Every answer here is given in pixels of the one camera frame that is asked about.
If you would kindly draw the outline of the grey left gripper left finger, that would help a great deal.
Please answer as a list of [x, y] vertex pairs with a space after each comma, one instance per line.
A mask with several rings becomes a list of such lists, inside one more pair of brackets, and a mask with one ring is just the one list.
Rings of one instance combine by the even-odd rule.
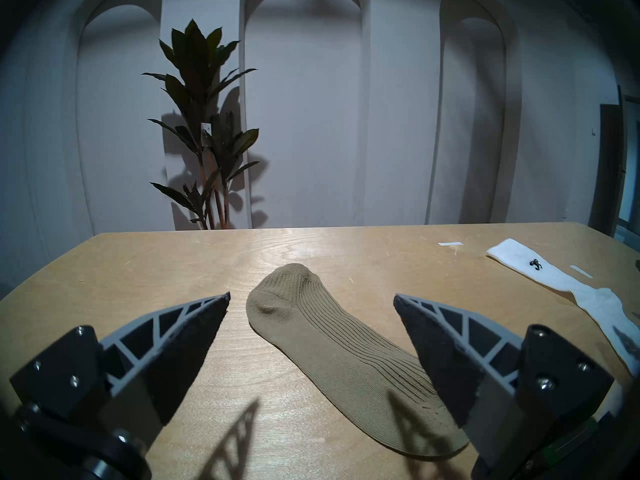
[[230, 293], [128, 322], [98, 340], [72, 327], [10, 378], [23, 405], [52, 419], [154, 442], [197, 377], [227, 313]]

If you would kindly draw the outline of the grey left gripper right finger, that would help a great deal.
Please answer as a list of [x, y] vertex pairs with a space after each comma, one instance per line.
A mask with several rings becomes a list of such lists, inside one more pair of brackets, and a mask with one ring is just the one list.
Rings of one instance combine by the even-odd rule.
[[472, 477], [580, 477], [614, 378], [542, 324], [524, 338], [487, 317], [397, 294], [394, 308], [456, 425]]

